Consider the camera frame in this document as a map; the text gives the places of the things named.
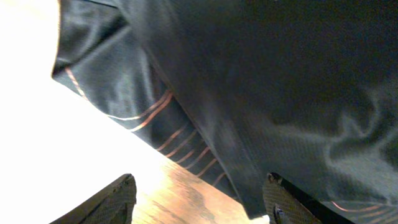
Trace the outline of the black orange-patterned jersey shirt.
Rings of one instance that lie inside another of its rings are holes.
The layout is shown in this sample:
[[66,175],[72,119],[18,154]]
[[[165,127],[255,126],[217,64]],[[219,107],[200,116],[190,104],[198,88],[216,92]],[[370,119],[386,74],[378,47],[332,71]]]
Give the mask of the black orange-patterned jersey shirt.
[[396,1],[62,1],[53,78],[249,218],[274,172],[397,222]]

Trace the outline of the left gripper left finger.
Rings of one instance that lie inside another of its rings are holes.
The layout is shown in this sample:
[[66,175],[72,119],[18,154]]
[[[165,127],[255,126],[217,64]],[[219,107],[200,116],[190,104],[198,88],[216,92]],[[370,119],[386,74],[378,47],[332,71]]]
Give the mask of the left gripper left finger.
[[124,174],[50,224],[131,224],[136,194],[134,176]]

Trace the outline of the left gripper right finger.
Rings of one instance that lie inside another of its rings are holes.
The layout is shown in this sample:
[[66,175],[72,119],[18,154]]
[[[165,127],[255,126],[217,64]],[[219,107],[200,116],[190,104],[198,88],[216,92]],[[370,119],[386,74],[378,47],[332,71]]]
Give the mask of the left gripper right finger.
[[279,174],[268,173],[263,185],[266,213],[275,224],[352,224],[299,189]]

